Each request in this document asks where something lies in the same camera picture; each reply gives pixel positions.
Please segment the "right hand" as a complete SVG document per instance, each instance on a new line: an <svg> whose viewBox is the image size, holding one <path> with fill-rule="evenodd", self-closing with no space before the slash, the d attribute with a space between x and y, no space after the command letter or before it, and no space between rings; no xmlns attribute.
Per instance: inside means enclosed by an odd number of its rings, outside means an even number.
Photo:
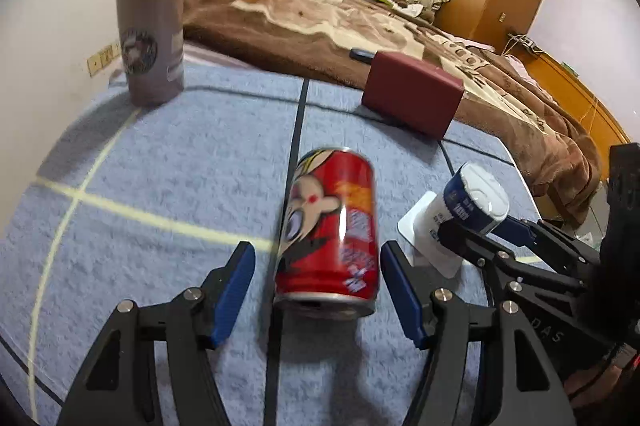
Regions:
<svg viewBox="0 0 640 426"><path fill-rule="evenodd" d="M573 409L600 403L628 382L639 366L639 355L623 363L619 354L613 361L579 370L564 383L564 390Z"/></svg>

